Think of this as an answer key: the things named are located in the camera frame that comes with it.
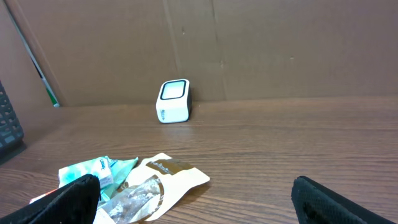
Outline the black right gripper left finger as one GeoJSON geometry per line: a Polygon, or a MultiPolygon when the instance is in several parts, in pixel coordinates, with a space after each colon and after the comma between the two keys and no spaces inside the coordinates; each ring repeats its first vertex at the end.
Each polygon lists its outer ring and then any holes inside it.
{"type": "Polygon", "coordinates": [[[92,224],[99,200],[99,178],[86,174],[2,217],[1,224],[92,224]]]}

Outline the orange small packet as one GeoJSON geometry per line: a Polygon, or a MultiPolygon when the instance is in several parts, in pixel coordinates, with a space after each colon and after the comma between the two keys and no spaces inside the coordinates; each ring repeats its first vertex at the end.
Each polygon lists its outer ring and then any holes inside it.
{"type": "Polygon", "coordinates": [[[51,190],[51,191],[49,191],[49,192],[47,192],[47,193],[45,193],[45,194],[39,195],[38,197],[35,197],[35,198],[32,198],[32,199],[29,201],[29,204],[32,204],[32,203],[34,203],[34,202],[40,200],[41,198],[46,197],[46,196],[49,195],[49,194],[52,194],[52,193],[55,192],[56,190],[58,190],[58,189],[53,189],[53,190],[51,190]]]}

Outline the teal long snack packet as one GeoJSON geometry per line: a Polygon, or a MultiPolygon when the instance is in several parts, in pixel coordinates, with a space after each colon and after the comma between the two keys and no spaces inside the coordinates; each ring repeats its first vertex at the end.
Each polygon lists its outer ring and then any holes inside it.
{"type": "Polygon", "coordinates": [[[102,156],[66,166],[58,170],[59,188],[86,174],[91,174],[96,176],[100,182],[100,202],[107,202],[111,199],[114,191],[124,182],[138,160],[137,157],[122,161],[102,156]]]}

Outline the beige brown snack pouch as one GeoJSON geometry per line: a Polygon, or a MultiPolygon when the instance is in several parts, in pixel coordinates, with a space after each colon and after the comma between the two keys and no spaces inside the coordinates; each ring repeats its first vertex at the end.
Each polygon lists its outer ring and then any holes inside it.
{"type": "Polygon", "coordinates": [[[171,209],[190,189],[210,181],[189,163],[164,153],[143,159],[111,199],[97,209],[94,224],[154,221],[171,209]]]}

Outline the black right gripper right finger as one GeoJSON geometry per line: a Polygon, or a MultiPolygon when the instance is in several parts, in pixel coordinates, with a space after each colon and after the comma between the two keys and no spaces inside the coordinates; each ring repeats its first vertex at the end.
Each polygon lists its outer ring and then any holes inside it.
{"type": "Polygon", "coordinates": [[[300,224],[393,224],[306,176],[294,180],[291,199],[300,224]]]}

